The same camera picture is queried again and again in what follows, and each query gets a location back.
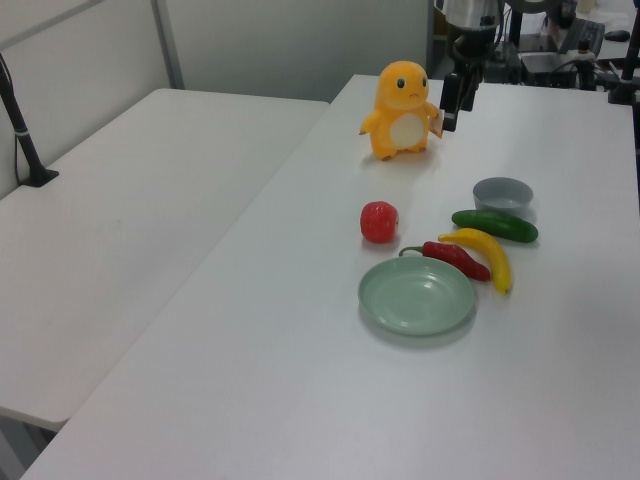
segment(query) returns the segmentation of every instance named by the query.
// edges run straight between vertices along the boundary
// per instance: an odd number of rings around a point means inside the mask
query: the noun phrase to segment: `red tomato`
[[[391,242],[398,228],[398,210],[387,202],[371,202],[360,215],[362,236],[373,243]]]

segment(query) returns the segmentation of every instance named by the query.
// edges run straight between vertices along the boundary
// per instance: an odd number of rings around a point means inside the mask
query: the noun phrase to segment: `orange plush toy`
[[[373,153],[381,160],[394,157],[400,150],[421,152],[427,148],[432,120],[441,121],[440,110],[427,102],[429,79],[424,69],[413,62],[394,62],[380,74],[376,103],[360,127],[360,135],[371,134]]]

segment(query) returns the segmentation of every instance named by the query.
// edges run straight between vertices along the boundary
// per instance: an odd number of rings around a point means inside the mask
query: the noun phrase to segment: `small bowl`
[[[531,187],[514,178],[486,178],[473,187],[473,200],[478,210],[522,216],[526,214],[532,198]]]

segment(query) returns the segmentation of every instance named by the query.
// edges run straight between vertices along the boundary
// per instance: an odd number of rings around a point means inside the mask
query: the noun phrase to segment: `toy food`
[[[538,229],[521,218],[490,210],[462,210],[451,216],[459,227],[475,228],[494,237],[530,243],[538,238]]]
[[[406,247],[400,250],[400,256],[408,250],[422,253],[423,257],[431,257],[453,265],[467,277],[486,282],[491,278],[489,269],[476,262],[471,256],[457,245],[445,245],[444,243],[425,242],[422,247]]]
[[[360,214],[362,236],[373,243],[391,242],[398,228],[398,210],[387,202],[371,202]]]
[[[498,292],[506,294],[511,290],[511,268],[506,253],[488,233],[475,228],[461,228],[457,232],[440,235],[441,242],[457,243],[465,247],[473,248],[484,255],[491,265],[491,278],[493,286]]]
[[[371,134],[373,153],[381,160],[400,150],[427,148],[432,118],[440,110],[427,102],[429,79],[413,62],[394,62],[380,74],[373,112],[362,122],[360,135]]]

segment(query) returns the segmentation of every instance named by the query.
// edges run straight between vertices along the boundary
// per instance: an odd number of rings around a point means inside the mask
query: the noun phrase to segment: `green plate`
[[[462,323],[475,303],[469,279],[448,263],[398,257],[369,270],[358,287],[365,312],[387,330],[435,335]]]

